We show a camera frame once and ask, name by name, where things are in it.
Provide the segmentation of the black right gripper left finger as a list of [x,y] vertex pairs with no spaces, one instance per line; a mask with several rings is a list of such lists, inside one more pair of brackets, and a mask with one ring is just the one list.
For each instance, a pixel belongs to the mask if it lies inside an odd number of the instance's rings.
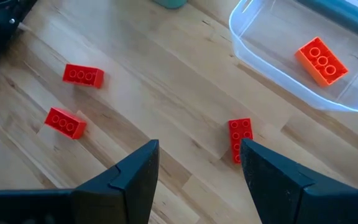
[[148,223],[159,168],[153,139],[73,192],[76,223]]

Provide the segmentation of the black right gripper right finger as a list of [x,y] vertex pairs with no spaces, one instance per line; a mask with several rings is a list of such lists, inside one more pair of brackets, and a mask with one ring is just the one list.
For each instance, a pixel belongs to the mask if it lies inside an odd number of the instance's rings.
[[357,223],[354,188],[243,139],[244,177],[262,223]]

